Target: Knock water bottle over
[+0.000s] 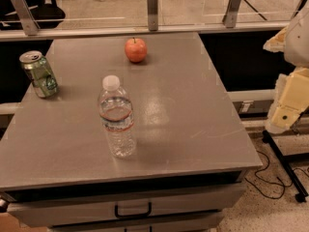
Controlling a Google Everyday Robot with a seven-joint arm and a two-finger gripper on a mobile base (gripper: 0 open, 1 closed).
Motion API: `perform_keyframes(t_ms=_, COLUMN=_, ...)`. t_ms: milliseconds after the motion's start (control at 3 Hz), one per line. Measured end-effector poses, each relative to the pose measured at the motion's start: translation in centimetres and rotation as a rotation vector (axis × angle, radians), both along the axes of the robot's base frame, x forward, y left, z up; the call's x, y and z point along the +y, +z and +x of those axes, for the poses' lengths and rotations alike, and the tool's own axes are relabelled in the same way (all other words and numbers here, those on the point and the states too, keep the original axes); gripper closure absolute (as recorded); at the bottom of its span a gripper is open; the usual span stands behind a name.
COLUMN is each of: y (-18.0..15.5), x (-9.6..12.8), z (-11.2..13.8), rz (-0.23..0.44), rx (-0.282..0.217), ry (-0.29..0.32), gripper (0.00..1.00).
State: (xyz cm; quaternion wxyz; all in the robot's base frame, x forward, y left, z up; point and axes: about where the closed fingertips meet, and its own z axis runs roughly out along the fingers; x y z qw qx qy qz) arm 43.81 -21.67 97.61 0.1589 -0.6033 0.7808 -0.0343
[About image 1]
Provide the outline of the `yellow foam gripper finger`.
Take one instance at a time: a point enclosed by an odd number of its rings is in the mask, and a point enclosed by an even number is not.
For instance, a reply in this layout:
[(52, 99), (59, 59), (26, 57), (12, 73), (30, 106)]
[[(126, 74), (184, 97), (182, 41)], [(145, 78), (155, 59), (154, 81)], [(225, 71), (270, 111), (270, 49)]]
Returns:
[(287, 27), (281, 29), (275, 36), (271, 37), (263, 45), (263, 49), (269, 52), (283, 52), (285, 48)]
[(296, 67), (289, 75), (280, 73), (265, 122), (266, 130), (275, 134), (289, 130), (308, 107), (309, 70)]

